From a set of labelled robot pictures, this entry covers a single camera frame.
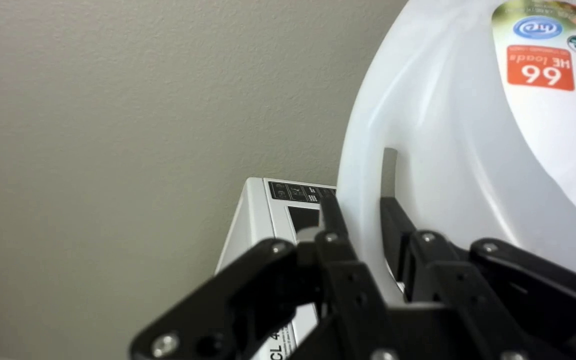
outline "black plastic mount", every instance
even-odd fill
[[[132,360],[245,360],[300,303],[319,326],[290,360],[566,360],[576,358],[576,273],[501,240],[470,252],[419,231],[383,200],[385,252],[409,306],[389,308],[323,200],[315,241],[262,240],[142,329]]]

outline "black plastic part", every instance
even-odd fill
[[[576,358],[575,272],[498,240],[476,241],[468,255],[437,231],[415,231],[399,204],[383,207],[383,221],[399,215],[383,225],[409,306],[387,308],[330,196],[315,241],[262,240],[141,331],[131,358],[154,360],[153,343],[175,333],[164,360],[245,360],[312,301],[319,326],[290,358]]]
[[[470,255],[530,333],[576,358],[575,272],[491,237],[475,241]]]
[[[316,204],[325,196],[334,193],[333,188],[286,183],[286,182],[268,182],[268,188],[274,200],[290,200],[290,201],[315,201]]]
[[[288,214],[290,214],[295,231],[321,225],[321,212],[319,210],[288,206]]]

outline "white surface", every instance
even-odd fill
[[[0,355],[127,358],[247,175],[334,182],[399,4],[0,0]]]
[[[496,4],[411,0],[355,104],[338,198],[391,303],[399,295],[379,221],[385,147],[399,149],[396,196],[419,228],[465,248],[502,237],[576,269],[576,206],[536,162],[504,98]]]
[[[230,231],[216,268],[219,272],[265,237],[283,237],[296,243],[299,235],[288,207],[321,210],[321,204],[274,200],[268,182],[330,188],[295,179],[249,178],[233,215]],[[266,343],[262,343],[255,353],[255,360],[274,360],[288,355],[315,326],[316,308],[300,306],[295,319],[283,327],[277,338],[271,335]]]
[[[512,15],[514,21],[519,21],[527,18],[527,9],[507,8],[504,15]],[[496,57],[504,80],[509,78],[509,45],[556,47],[560,53],[570,55],[568,62],[560,62],[568,63],[565,68],[570,69],[575,86],[559,89],[504,81],[504,93],[521,136],[539,159],[539,165],[547,169],[565,196],[576,206],[576,51],[568,45],[568,38],[576,35],[576,28],[565,28],[560,35],[536,42],[519,35],[512,30],[514,21],[504,20],[495,28]]]

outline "label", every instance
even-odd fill
[[[274,331],[260,349],[253,355],[255,360],[288,360],[290,352],[296,348],[292,335],[292,324]]]
[[[514,31],[523,38],[555,38],[562,33],[562,24],[549,15],[530,15],[517,21]]]
[[[570,51],[544,45],[509,45],[509,81],[517,86],[575,89]]]

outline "price label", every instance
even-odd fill
[[[509,45],[509,81],[575,89],[573,57],[565,47]]]

